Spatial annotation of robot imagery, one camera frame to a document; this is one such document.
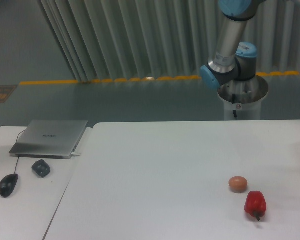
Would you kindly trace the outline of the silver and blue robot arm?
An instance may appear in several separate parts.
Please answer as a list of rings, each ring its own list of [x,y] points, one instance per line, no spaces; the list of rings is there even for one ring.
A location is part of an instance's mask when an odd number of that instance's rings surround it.
[[[224,15],[217,44],[200,68],[211,89],[257,71],[300,73],[300,0],[220,0]]]

